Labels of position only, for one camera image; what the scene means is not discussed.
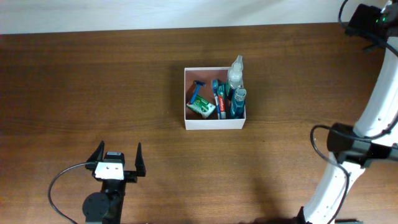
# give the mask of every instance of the blue toothbrush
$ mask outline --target blue toothbrush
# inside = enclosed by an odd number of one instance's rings
[[[220,119],[221,111],[220,111],[220,105],[218,104],[218,95],[217,95],[218,80],[211,81],[211,87],[213,89],[214,99],[216,100],[218,119]]]

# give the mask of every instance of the box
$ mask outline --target box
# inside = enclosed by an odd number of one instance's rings
[[[246,121],[246,105],[242,119],[218,119],[217,110],[215,110],[208,119],[203,119],[199,114],[187,108],[187,103],[191,100],[196,85],[194,80],[199,80],[206,83],[206,86],[201,86],[198,95],[205,100],[215,105],[213,89],[211,88],[211,81],[218,79],[219,82],[226,82],[229,67],[215,67],[215,68],[185,68],[184,71],[184,121],[186,130],[217,130],[217,129],[242,129]],[[227,117],[229,117],[230,103],[226,99]]]

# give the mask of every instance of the mouthwash bottle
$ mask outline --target mouthwash bottle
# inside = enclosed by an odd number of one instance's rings
[[[231,100],[231,109],[229,109],[230,119],[243,118],[245,97],[246,90],[244,88],[238,88],[237,90],[235,90]]]

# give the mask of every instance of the clear plastic bottle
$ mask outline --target clear plastic bottle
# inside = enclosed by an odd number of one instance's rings
[[[243,61],[242,55],[238,55],[231,68],[228,69],[226,81],[226,95],[229,100],[232,99],[234,92],[238,88],[243,87]]]
[[[244,88],[238,88],[235,90],[234,96],[231,100],[231,109],[229,110],[230,119],[240,119],[243,117],[245,97],[246,90]]]

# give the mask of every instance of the white wall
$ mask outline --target white wall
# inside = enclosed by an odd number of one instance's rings
[[[336,22],[343,0],[0,0],[0,34]],[[350,0],[343,19],[359,3]]]

